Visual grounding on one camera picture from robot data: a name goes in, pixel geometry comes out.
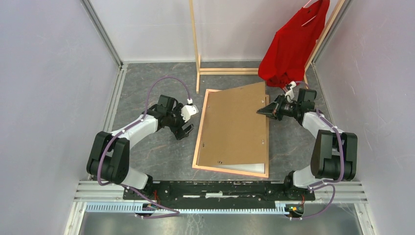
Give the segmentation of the brown backing board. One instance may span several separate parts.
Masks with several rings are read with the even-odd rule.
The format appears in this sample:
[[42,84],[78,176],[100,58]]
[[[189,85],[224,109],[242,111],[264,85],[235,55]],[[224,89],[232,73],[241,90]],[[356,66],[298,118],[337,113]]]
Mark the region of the brown backing board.
[[198,165],[252,165],[268,160],[264,82],[210,92],[200,137]]

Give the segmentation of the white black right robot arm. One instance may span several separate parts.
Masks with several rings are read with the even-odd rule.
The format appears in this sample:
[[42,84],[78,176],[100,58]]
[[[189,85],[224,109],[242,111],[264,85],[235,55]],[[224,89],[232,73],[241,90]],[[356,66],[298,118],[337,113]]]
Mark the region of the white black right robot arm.
[[342,181],[352,181],[357,171],[358,137],[345,132],[325,118],[315,107],[316,90],[300,89],[297,100],[288,94],[279,95],[273,102],[257,110],[257,114],[282,120],[294,118],[315,138],[310,164],[302,170],[290,172],[284,179],[283,195],[295,200],[302,189],[318,189]]

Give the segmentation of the pink wooden picture frame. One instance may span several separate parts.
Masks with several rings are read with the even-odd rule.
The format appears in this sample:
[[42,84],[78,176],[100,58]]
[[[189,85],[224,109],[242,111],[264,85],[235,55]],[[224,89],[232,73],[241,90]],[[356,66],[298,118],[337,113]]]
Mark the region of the pink wooden picture frame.
[[207,109],[208,96],[210,93],[215,93],[219,91],[220,90],[206,89],[204,102],[203,102],[203,108],[201,111],[201,120],[199,124],[195,151],[194,151],[194,156],[192,160],[192,168],[199,169],[199,170],[207,170],[207,171],[214,171],[214,172],[220,172],[220,173],[229,173],[229,174],[235,174],[235,175],[244,175],[244,176],[260,177],[260,178],[268,179],[269,178],[269,161],[268,160],[266,161],[264,165],[264,173],[256,173],[256,172],[248,172],[248,171],[242,171],[242,170],[236,170],[236,169],[225,169],[225,168],[219,168],[219,167],[198,165],[199,153],[200,153],[201,144],[202,144],[201,137],[203,133],[203,125],[204,125],[204,119],[205,119],[205,114],[206,114],[206,109]]

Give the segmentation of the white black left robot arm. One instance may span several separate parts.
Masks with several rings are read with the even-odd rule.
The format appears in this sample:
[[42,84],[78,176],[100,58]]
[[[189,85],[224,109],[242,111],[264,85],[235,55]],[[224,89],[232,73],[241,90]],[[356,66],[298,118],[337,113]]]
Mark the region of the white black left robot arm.
[[86,171],[101,181],[101,184],[117,184],[135,188],[141,199],[149,199],[154,193],[152,177],[130,167],[130,150],[145,137],[168,127],[177,140],[188,137],[193,124],[191,117],[198,108],[188,99],[187,104],[161,95],[132,123],[113,132],[99,132],[94,139]]

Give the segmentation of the seascape photo print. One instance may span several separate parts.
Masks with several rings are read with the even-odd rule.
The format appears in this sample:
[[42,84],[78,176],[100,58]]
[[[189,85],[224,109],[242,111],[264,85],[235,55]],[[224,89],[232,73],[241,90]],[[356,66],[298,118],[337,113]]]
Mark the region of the seascape photo print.
[[265,164],[228,164],[228,165],[214,165],[216,168],[239,170],[251,173],[265,173]]

